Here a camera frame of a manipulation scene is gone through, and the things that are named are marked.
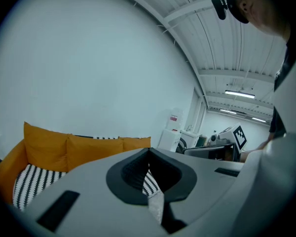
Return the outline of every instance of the person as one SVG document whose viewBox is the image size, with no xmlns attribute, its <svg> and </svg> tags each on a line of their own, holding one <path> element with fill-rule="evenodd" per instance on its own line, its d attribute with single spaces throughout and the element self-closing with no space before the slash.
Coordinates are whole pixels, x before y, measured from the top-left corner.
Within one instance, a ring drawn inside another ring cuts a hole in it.
<svg viewBox="0 0 296 237">
<path fill-rule="evenodd" d="M 287 51 L 281 70 L 274 83 L 276 90 L 292 68 L 296 60 L 296 0 L 226 0 L 231 14 L 241 23 L 251 23 L 264 33 L 281 36 L 286 42 Z M 274 108 L 269 137 L 255 150 L 241 154 L 245 162 L 249 153 L 263 149 L 275 138 L 286 133 L 283 122 Z"/>
</svg>

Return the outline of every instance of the black cap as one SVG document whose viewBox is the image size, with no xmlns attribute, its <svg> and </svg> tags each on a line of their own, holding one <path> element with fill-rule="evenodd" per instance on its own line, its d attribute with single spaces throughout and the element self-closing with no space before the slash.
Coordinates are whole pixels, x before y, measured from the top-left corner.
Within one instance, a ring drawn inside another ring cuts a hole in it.
<svg viewBox="0 0 296 237">
<path fill-rule="evenodd" d="M 231 14 L 239 20 L 241 23 L 248 24 L 248 20 L 241 14 L 239 8 L 237 7 L 236 0 L 227 0 L 227 6 Z"/>
</svg>

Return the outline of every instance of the light fixture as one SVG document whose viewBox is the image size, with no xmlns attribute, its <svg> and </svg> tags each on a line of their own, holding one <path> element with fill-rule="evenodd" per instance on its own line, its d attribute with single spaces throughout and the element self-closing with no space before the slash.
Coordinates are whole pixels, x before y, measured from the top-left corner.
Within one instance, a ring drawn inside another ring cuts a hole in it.
<svg viewBox="0 0 296 237">
<path fill-rule="evenodd" d="M 227 111 L 227 110 L 223 110 L 223 109 L 221 109 L 221 111 L 222 111 L 222 112 L 226 112 L 226 113 L 231 113 L 231 114 L 237 114 L 237 113 L 235 113 L 235 112 L 231 112 L 231 111 Z"/>
<path fill-rule="evenodd" d="M 252 95 L 252 94 L 238 92 L 238 91 L 232 91 L 232 90 L 226 90 L 225 94 L 235 95 L 235 96 L 240 96 L 240 97 L 249 97 L 249 98 L 255 98 L 256 97 L 255 95 Z"/>
<path fill-rule="evenodd" d="M 263 122 L 263 123 L 266 123 L 266 121 L 261 120 L 261 119 L 258 119 L 258 118 L 252 118 L 252 119 L 257 120 L 257 121 L 261 121 L 261 122 Z"/>
</svg>

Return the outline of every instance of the ceiling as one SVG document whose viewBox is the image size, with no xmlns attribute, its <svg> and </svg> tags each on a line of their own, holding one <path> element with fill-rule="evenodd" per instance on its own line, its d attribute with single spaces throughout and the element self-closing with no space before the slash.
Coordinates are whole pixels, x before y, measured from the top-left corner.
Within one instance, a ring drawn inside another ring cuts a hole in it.
<svg viewBox="0 0 296 237">
<path fill-rule="evenodd" d="M 242 118 L 256 117 L 270 123 L 274 78 L 286 51 L 281 38 L 239 23 L 229 11 L 227 18 L 220 20 L 211 0 L 133 1 L 150 12 L 183 50 L 199 79 L 208 109 L 243 112 Z M 256 98 L 226 95 L 225 90 Z"/>
</svg>

